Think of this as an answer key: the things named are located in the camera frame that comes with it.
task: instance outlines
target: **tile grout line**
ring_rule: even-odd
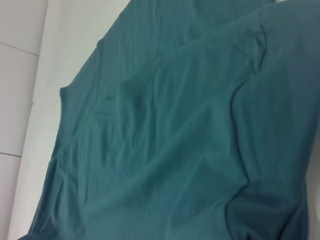
[[[12,156],[12,157],[22,158],[22,156],[20,156],[20,155],[15,155],[15,154],[10,154],[10,153],[5,153],[5,152],[0,152],[0,155],[7,155],[7,156]]]
[[[18,48],[18,47],[16,47],[16,46],[11,46],[11,45],[9,45],[9,44],[7,44],[7,43],[4,43],[4,42],[1,42],[1,41],[0,41],[0,44],[3,44],[3,45],[5,45],[5,46],[7,46],[7,47],[10,47],[10,48],[13,48],[13,49],[17,49],[17,50],[20,50],[20,51],[25,52],[25,53],[27,53],[27,54],[32,54],[32,55],[35,55],[35,56],[38,56],[38,57],[39,57],[38,54],[35,54],[35,53],[33,53],[33,52],[30,52],[30,51],[23,50],[23,49]]]

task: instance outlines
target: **teal shirt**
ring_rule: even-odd
[[[22,239],[307,240],[320,2],[271,2],[132,0],[60,91]]]

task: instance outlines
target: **teal fabric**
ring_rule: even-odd
[[[307,240],[319,26],[311,0],[132,0],[60,91],[22,239]]]

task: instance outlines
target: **white tiled wall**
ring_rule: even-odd
[[[320,131],[315,141],[307,174],[309,240],[320,240]]]
[[[6,240],[48,0],[0,0],[0,240]]]
[[[0,0],[0,42],[39,55],[47,0]]]
[[[21,157],[0,154],[0,240],[6,240]]]

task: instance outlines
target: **white surface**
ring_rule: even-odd
[[[9,240],[22,237],[31,226],[55,144],[59,118],[60,99],[57,91],[48,92],[32,107],[16,186]]]
[[[0,153],[22,155],[38,56],[0,44]]]
[[[8,236],[20,160],[20,157],[0,154],[0,240]]]
[[[72,81],[128,2],[49,0],[33,96],[35,103],[23,150],[8,240],[16,240],[27,233],[37,208],[60,120],[59,88]],[[317,191],[319,185],[320,182],[313,182],[313,190]],[[315,198],[311,196],[310,201],[316,206]]]
[[[320,240],[320,135],[314,144],[307,175],[310,240]]]
[[[39,55],[47,0],[0,0],[0,42]]]

